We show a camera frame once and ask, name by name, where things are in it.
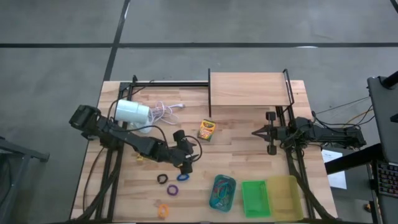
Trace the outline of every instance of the rubber band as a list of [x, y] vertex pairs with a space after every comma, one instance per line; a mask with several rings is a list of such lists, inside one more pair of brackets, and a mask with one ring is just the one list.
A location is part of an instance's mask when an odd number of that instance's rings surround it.
[[188, 174], [180, 174], [177, 176], [177, 180], [178, 181], [184, 181], [184, 180], [188, 180], [189, 179], [189, 175]]
[[157, 210], [157, 215], [160, 218], [166, 218], [169, 215], [169, 206], [166, 204], [159, 205], [159, 209]]
[[217, 197], [219, 198], [219, 199], [223, 199], [223, 198], [225, 198], [226, 196], [227, 196], [227, 194], [228, 194], [228, 187], [231, 187], [232, 188], [232, 186], [229, 184], [229, 183], [222, 183], [222, 184], [220, 184], [220, 186], [218, 187], [218, 190], [217, 190]]
[[166, 174], [160, 174], [157, 176], [157, 182], [160, 184], [165, 184], [168, 179], [169, 179], [169, 177], [167, 177]]
[[[174, 189], [175, 189], [175, 192], [171, 192], [171, 191], [170, 191], [171, 188], [174, 188]], [[178, 194], [178, 187], [177, 187], [176, 185], [174, 185], [174, 184], [170, 184], [170, 185], [167, 187], [167, 193], [168, 193], [169, 195], [171, 195], [171, 196], [176, 196], [176, 195]]]

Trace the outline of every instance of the black floor stripe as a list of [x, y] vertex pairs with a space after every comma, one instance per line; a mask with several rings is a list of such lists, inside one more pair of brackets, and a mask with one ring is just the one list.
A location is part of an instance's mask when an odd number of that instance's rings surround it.
[[129, 8], [130, 0], [124, 0], [122, 13], [120, 14], [118, 29], [116, 29], [116, 34], [113, 40], [113, 47], [111, 54], [109, 55], [108, 63], [106, 64], [105, 74], [103, 81], [109, 81], [111, 79], [112, 69], [114, 65], [114, 59], [116, 58], [116, 53], [118, 52], [117, 44], [119, 44], [120, 38], [122, 36], [122, 31], [124, 27], [124, 22], [126, 21], [127, 10]]
[[82, 44], [0, 44], [0, 48], [109, 48], [114, 44], [82, 43]]
[[113, 49], [195, 49], [195, 48], [359, 48], [398, 47], [398, 42], [365, 43], [118, 43], [121, 32], [113, 44], [0, 44], [0, 48], [110, 48]]
[[179, 49], [179, 48], [337, 48], [337, 47], [398, 47], [398, 42], [388, 43], [122, 43], [125, 49]]
[[398, 2], [396, 0], [390, 0], [390, 2], [394, 7], [394, 9], [396, 10], [396, 12], [398, 13]]

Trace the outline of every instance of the white paper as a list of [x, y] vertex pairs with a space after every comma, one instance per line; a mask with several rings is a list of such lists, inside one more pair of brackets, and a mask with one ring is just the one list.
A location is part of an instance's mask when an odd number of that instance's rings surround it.
[[[343, 156], [341, 152], [322, 150], [323, 162], [329, 162]], [[344, 171], [328, 175], [330, 187], [347, 189], [346, 173]]]

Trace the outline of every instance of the clear plastic container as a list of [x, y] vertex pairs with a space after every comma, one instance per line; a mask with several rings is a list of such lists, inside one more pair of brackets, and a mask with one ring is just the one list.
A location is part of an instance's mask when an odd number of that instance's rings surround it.
[[268, 198], [271, 214], [278, 222], [303, 219], [297, 180], [292, 175], [267, 179]]

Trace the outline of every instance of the orange rubber band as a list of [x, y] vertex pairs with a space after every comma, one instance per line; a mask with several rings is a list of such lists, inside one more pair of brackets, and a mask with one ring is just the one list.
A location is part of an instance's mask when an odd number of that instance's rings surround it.
[[157, 214], [160, 218], [166, 218], [169, 215], [169, 206], [166, 204], [159, 205]]

